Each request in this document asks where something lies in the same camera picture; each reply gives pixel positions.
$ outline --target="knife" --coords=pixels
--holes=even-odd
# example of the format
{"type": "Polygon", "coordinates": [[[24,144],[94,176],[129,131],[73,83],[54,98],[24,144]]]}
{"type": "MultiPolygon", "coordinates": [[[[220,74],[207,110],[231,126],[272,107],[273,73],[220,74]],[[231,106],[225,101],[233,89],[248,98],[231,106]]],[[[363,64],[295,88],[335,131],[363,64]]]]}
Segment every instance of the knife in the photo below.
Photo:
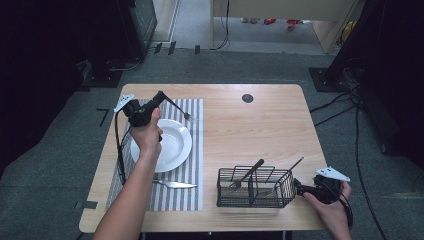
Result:
{"type": "Polygon", "coordinates": [[[165,185],[169,188],[192,188],[197,187],[197,185],[188,184],[188,183],[180,183],[180,182],[171,182],[167,180],[159,180],[159,179],[153,179],[153,183],[159,183],[162,185],[165,185]]]}

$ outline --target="wooden table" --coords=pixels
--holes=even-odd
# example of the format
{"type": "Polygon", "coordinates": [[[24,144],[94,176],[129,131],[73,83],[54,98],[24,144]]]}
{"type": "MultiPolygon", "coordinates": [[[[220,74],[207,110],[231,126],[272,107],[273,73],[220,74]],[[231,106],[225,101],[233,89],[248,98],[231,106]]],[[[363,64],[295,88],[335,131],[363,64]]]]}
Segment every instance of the wooden table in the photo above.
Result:
{"type": "MultiPolygon", "coordinates": [[[[329,53],[360,0],[230,0],[228,17],[313,20],[324,53],[329,53]]],[[[227,0],[210,0],[210,47],[214,17],[227,16],[227,0]]]]}
{"type": "MultiPolygon", "coordinates": [[[[312,186],[314,171],[327,166],[298,85],[129,84],[122,94],[151,99],[158,90],[170,98],[204,99],[204,210],[147,212],[143,232],[323,229],[315,210],[300,196],[282,209],[216,206],[219,168],[253,165],[263,158],[264,165],[288,169],[305,157],[293,169],[293,175],[302,184],[312,186]],[[251,94],[253,102],[245,103],[244,94],[251,94]]],[[[125,121],[125,115],[120,114],[120,129],[125,121]]],[[[94,232],[105,213],[116,159],[111,124],[87,199],[98,202],[98,207],[84,209],[80,222],[83,232],[94,232]]]]}

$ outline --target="human arm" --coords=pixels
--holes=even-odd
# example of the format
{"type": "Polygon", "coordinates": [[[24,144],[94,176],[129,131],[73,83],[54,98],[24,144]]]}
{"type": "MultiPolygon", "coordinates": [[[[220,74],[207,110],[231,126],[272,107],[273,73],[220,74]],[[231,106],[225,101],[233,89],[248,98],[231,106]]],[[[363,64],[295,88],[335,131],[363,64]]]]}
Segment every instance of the human arm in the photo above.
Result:
{"type": "Polygon", "coordinates": [[[157,108],[149,124],[131,129],[131,135],[140,148],[140,156],[121,192],[97,226],[93,239],[138,239],[161,151],[159,118],[157,108]]]}
{"type": "MultiPolygon", "coordinates": [[[[347,182],[342,182],[342,194],[349,199],[352,192],[351,187],[347,182]]],[[[314,195],[305,192],[303,196],[308,202],[314,206],[319,216],[321,217],[324,225],[330,233],[333,240],[351,240],[352,237],[349,232],[348,219],[346,216],[344,206],[336,201],[331,204],[321,203],[314,195]]]]}

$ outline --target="human hand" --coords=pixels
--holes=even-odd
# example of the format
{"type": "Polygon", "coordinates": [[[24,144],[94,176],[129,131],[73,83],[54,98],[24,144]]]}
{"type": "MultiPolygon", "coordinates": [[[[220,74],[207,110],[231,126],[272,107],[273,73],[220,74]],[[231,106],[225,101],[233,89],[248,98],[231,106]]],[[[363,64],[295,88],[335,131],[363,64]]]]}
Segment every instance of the human hand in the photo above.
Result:
{"type": "Polygon", "coordinates": [[[131,136],[140,148],[141,155],[150,155],[157,159],[159,157],[162,146],[159,143],[159,135],[163,133],[162,129],[158,127],[160,118],[160,110],[156,108],[152,112],[150,122],[143,127],[133,127],[131,129],[131,136]]]}
{"type": "MultiPolygon", "coordinates": [[[[352,189],[349,184],[342,181],[342,194],[346,197],[347,200],[349,200],[351,192],[352,189]]],[[[303,196],[317,210],[332,239],[352,239],[349,232],[348,219],[346,216],[345,208],[339,201],[333,202],[331,204],[324,204],[316,199],[314,195],[308,192],[305,192],[303,196]]]]}

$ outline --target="utensil holder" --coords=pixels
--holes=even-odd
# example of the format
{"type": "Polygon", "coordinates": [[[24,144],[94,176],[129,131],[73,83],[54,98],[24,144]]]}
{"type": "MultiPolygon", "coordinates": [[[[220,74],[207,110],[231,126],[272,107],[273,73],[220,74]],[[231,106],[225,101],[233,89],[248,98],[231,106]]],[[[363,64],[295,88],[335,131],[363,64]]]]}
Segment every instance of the utensil holder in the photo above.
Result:
{"type": "Polygon", "coordinates": [[[290,170],[261,166],[241,182],[240,188],[231,186],[252,166],[221,168],[218,172],[218,207],[284,208],[296,196],[290,170]]]}

